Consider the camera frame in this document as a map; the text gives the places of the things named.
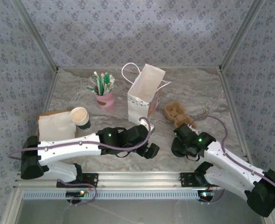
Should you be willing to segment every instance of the white paper bag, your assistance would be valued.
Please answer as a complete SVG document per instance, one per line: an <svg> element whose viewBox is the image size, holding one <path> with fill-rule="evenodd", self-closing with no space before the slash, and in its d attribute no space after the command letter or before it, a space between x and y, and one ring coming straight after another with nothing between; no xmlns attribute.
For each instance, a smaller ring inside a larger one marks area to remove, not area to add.
<svg viewBox="0 0 275 224"><path fill-rule="evenodd" d="M134 82L128 80L123 74L123 69L128 64L133 64L138 69L139 75ZM165 71L148 64L145 64L143 70L140 71L136 64L127 63L122 68L121 73L132 84L127 93L128 120L139 124L140 117L150 119L159 104L162 87L171 83L162 80Z"/></svg>

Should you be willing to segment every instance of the floral wallpaper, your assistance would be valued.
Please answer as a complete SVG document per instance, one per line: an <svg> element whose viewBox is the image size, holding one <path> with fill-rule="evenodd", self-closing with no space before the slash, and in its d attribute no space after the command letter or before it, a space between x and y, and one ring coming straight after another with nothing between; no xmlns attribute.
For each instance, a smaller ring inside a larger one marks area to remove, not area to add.
<svg viewBox="0 0 275 224"><path fill-rule="evenodd" d="M267 0L226 70L255 165L275 170L275 0Z"/></svg>
<svg viewBox="0 0 275 224"><path fill-rule="evenodd" d="M219 65L252 0L23 0L58 66Z"/></svg>
<svg viewBox="0 0 275 224"><path fill-rule="evenodd" d="M20 169L7 153L34 133L52 77L11 1L0 0L0 220Z"/></svg>

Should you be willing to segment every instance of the marble tabletop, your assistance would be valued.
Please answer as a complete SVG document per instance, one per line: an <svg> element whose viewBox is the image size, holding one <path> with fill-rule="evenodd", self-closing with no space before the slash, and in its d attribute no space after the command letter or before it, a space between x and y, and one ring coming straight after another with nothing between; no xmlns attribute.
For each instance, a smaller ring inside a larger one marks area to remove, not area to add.
<svg viewBox="0 0 275 224"><path fill-rule="evenodd" d="M121 126L132 127L128 121L127 91L131 84L121 75L120 69L106 69L116 78L114 94L116 107L112 112L105 112L98 108L95 96L87 89L91 82L89 77L95 70L92 69L59 69L58 79L51 99L49 110L65 110L77 106L85 107L90 115L91 128L88 133L96 132L105 127ZM193 171L200 164L189 161L186 157L178 158L171 152L174 138L173 123L164 115L164 106L171 101L179 101L186 108L186 114L193 118L204 114L218 117L225 122L228 128L228 138L225 146L237 156L243 152L239 145L229 107L222 89L218 70L204 69L164 69L164 80L172 83L163 88L160 104L154 113L151 123L156 130L149 142L160 147L158 155L153 159L145 159L136 153L126 158L117 158L114 155L85 156L64 160L65 163L78 163L83 171ZM134 80L137 69L125 69L124 74ZM206 118L197 121L198 131L207 132L221 141L224 129L218 121Z"/></svg>

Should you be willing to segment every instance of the white cup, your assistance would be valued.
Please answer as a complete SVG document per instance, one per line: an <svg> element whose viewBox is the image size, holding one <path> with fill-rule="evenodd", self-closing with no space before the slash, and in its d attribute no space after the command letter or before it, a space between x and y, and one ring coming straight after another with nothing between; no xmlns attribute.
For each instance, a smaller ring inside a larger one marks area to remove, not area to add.
<svg viewBox="0 0 275 224"><path fill-rule="evenodd" d="M76 107L70 112L70 118L82 130L91 127L88 111L84 107Z"/></svg>

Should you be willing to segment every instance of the wallpaper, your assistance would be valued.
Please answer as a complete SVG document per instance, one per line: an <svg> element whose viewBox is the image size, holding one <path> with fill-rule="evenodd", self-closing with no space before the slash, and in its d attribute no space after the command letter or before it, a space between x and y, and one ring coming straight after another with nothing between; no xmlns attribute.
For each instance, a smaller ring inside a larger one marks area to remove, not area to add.
<svg viewBox="0 0 275 224"><path fill-rule="evenodd" d="M20 149L35 131L53 77L10 0L0 0L0 220L20 162Z"/></svg>
<svg viewBox="0 0 275 224"><path fill-rule="evenodd" d="M220 64L252 0L23 0L57 66Z"/></svg>
<svg viewBox="0 0 275 224"><path fill-rule="evenodd" d="M255 165L275 170L275 0L267 0L226 71Z"/></svg>

